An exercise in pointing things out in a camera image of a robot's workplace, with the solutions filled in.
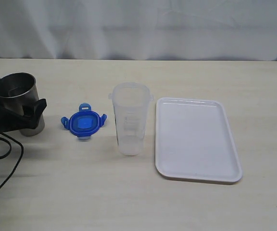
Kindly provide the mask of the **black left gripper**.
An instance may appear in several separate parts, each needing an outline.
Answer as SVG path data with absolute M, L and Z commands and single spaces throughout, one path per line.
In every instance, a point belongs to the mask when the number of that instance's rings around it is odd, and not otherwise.
M 7 109 L 0 100 L 0 134 L 26 128 L 35 129 L 38 126 L 38 117 L 42 115 L 46 107 L 46 99 L 40 99 L 23 105 L 23 114 L 20 115 Z

